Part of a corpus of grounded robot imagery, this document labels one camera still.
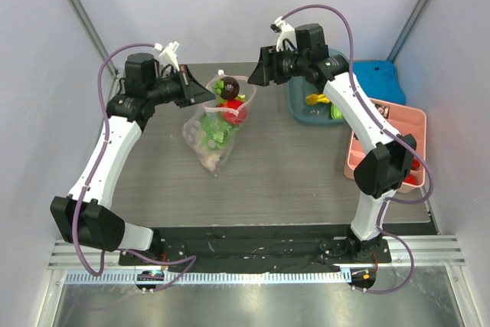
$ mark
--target gray table surface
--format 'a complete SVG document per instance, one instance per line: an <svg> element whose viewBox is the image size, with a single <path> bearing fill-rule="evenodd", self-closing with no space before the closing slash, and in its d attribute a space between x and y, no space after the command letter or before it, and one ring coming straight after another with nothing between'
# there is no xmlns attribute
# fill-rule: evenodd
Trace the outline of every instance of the gray table surface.
<svg viewBox="0 0 490 327"><path fill-rule="evenodd" d="M206 84L218 69L249 75L254 64L195 64ZM343 174L350 128L304 126L287 106L285 86L259 88L227 167L215 178L181 130L195 108L159 106L129 154L113 210L149 227L236 224L348 224L359 191ZM416 190L406 198L419 198ZM424 204L391 204L386 222L422 222Z"/></svg>

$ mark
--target white bracket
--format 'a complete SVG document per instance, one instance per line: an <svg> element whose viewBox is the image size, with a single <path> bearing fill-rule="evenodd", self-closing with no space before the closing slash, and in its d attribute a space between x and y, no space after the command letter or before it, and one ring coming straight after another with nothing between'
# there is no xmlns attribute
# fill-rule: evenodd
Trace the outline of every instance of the white bracket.
<svg viewBox="0 0 490 327"><path fill-rule="evenodd" d="M276 49L278 51L285 50L283 44L286 39L290 40L293 45L296 45L296 31L292 25L283 21L281 17L274 21L274 25L281 30L276 42Z"/></svg>
<svg viewBox="0 0 490 327"><path fill-rule="evenodd" d="M162 66L170 64L177 72L180 71L177 61L177 49L179 46L180 44L177 41L173 41L162 50L163 46L161 44L155 44L155 49L161 51L158 58Z"/></svg>

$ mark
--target toy fruit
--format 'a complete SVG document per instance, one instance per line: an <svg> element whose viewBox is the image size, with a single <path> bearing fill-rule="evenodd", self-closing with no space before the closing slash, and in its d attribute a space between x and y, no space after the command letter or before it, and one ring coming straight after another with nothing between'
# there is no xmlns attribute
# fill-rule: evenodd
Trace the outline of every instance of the toy fruit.
<svg viewBox="0 0 490 327"><path fill-rule="evenodd" d="M413 158L412 161L412 170L417 170L420 167L420 161Z"/></svg>
<svg viewBox="0 0 490 327"><path fill-rule="evenodd" d="M242 106L243 103L239 100L231 100L227 101L226 103L222 104L222 107L227 107L229 109L234 109L238 110L240 106ZM234 126L237 126L238 124L243 123L243 121L247 118L248 112L247 108L244 106L240 109L240 112L238 115L234 115L232 113L229 113L227 111L223 112L223 119L229 123L233 124Z"/></svg>
<svg viewBox="0 0 490 327"><path fill-rule="evenodd" d="M235 100L240 93L240 85L233 77L225 76L216 81L214 91L223 100Z"/></svg>
<svg viewBox="0 0 490 327"><path fill-rule="evenodd" d="M411 185L417 185L417 180L412 174L409 174L404 180L403 183L411 184Z"/></svg>
<svg viewBox="0 0 490 327"><path fill-rule="evenodd" d="M201 131L204 135L199 136L200 142L207 149L224 149L237 130L237 126L226 122L221 115L208 116L203 114L201 116Z"/></svg>
<svg viewBox="0 0 490 327"><path fill-rule="evenodd" d="M342 111L340 111L338 107L334 104L330 106L330 115L332 116L332 119L335 120L344 119L344 115L342 114Z"/></svg>
<svg viewBox="0 0 490 327"><path fill-rule="evenodd" d="M307 105L313 106L316 105L317 103L330 103L330 99L327 96L325 96L323 93L321 95L317 95L316 93L313 93L305 98L305 102Z"/></svg>

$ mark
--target metal floor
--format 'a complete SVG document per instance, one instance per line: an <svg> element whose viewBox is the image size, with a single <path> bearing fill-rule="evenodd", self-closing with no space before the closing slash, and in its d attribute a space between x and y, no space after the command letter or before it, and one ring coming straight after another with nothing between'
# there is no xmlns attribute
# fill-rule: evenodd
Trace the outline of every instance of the metal floor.
<svg viewBox="0 0 490 327"><path fill-rule="evenodd" d="M255 64L198 64L206 84L225 73L249 75ZM235 224L348 224L359 191L343 174L350 129L304 126L290 113L285 86L258 87L221 177L202 167L182 138L194 108L159 106L119 177L113 207L150 227ZM410 194L420 196L420 191ZM391 204L385 222L428 221L423 204Z"/></svg>
<svg viewBox="0 0 490 327"><path fill-rule="evenodd" d="M406 267L379 269L376 288L396 286L407 272ZM409 285L388 296L352 292L344 283L174 286L117 302L135 289L65 286L54 326L464 326L445 267L417 268ZM94 306L104 310L89 310Z"/></svg>

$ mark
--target dark brown toy fruit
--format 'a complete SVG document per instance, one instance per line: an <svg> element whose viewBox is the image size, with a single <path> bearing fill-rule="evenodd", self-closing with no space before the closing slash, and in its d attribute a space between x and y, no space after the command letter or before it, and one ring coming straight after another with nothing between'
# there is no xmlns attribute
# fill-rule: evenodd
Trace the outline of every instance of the dark brown toy fruit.
<svg viewBox="0 0 490 327"><path fill-rule="evenodd" d="M234 100L237 98L238 93L240 93L240 85L235 80L233 77L225 76L221 78L223 81L223 84L220 84L219 90L217 90L217 94L223 99L223 100Z"/></svg>

